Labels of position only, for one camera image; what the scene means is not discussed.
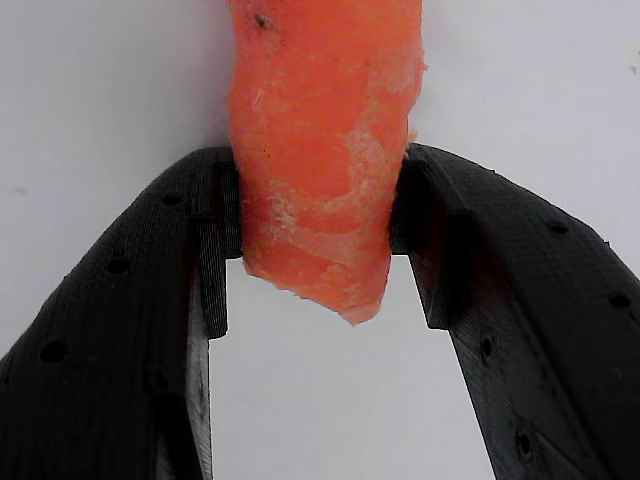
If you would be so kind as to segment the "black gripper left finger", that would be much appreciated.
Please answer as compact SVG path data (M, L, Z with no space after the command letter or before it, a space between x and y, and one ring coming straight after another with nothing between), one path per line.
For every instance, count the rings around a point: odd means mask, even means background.
M241 253L227 147L164 171L1 361L5 479L209 479L209 343Z

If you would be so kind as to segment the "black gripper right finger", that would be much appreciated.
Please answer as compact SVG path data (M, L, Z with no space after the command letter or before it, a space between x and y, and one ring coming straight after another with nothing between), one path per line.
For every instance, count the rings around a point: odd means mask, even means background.
M590 226L498 173L412 144L395 253L450 335L499 479L639 475L639 281Z

